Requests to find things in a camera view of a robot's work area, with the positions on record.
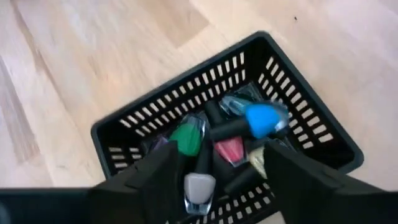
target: wood grain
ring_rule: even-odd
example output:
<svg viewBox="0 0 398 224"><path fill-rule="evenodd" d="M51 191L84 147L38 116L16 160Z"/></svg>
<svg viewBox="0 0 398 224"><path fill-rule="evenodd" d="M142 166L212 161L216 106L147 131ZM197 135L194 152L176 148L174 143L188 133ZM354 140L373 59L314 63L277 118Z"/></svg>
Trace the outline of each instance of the wood grain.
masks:
<svg viewBox="0 0 398 224"><path fill-rule="evenodd" d="M351 175L397 190L397 12L390 0L0 1L0 186L101 182L96 120L266 30L363 150Z"/></svg>

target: gray nail polish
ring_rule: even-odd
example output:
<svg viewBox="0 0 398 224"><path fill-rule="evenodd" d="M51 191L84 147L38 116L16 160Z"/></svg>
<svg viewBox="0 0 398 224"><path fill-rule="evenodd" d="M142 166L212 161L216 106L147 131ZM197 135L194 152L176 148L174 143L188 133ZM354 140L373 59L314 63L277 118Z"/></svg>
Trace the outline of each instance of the gray nail polish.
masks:
<svg viewBox="0 0 398 224"><path fill-rule="evenodd" d="M216 186L216 179L209 174L212 155L213 143L205 134L195 171L184 178L184 203L188 214L207 215L210 211Z"/></svg>
<svg viewBox="0 0 398 224"><path fill-rule="evenodd" d="M193 215L207 215L213 201L216 179L209 174L190 173L185 176L185 208Z"/></svg>

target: black plastic basket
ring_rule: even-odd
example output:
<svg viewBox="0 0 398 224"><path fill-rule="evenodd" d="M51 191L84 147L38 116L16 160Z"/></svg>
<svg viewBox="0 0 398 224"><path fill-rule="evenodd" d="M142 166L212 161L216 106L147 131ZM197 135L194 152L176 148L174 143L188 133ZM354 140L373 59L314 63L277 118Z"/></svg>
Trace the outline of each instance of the black plastic basket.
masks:
<svg viewBox="0 0 398 224"><path fill-rule="evenodd" d="M272 37L265 32L240 41L136 101L98 121L91 130L106 178L144 156L140 142L209 99L254 82L264 99L279 100L290 111L288 140L308 157L349 172L363 154ZM277 211L269 186L213 205L209 215L184 223L256 223Z"/></svg>

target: pink nail polish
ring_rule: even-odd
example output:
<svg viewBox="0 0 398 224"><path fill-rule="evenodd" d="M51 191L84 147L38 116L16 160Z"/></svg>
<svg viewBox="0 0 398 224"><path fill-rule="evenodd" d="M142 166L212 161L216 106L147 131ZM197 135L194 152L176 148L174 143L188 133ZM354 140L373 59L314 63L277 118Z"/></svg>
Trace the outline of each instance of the pink nail polish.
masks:
<svg viewBox="0 0 398 224"><path fill-rule="evenodd" d="M212 127L217 126L224 121L220 108L215 101L208 101L205 104L205 112ZM215 143L215 149L223 159L228 161L234 167L248 161L246 152L243 148L243 140L241 136L218 141Z"/></svg>

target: black bottle cap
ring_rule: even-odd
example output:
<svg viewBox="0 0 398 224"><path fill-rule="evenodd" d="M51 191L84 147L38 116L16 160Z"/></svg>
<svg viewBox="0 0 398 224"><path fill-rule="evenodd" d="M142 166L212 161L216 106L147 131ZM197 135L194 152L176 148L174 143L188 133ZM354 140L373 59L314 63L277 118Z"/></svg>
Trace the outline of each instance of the black bottle cap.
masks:
<svg viewBox="0 0 398 224"><path fill-rule="evenodd" d="M215 100L210 100L205 103L205 113L209 120L210 126L213 128L225 121L221 109Z"/></svg>
<svg viewBox="0 0 398 224"><path fill-rule="evenodd" d="M247 166L240 174L225 185L224 191L227 195L233 196L257 186L262 181L264 179L258 171L253 166Z"/></svg>
<svg viewBox="0 0 398 224"><path fill-rule="evenodd" d="M224 122L210 130L210 137L214 142L230 139L236 136L248 136L250 134L250 125L244 116Z"/></svg>
<svg viewBox="0 0 398 224"><path fill-rule="evenodd" d="M195 173L197 174L210 174L210 166L213 158L213 143L206 130L205 136L201 143L200 152L197 159Z"/></svg>

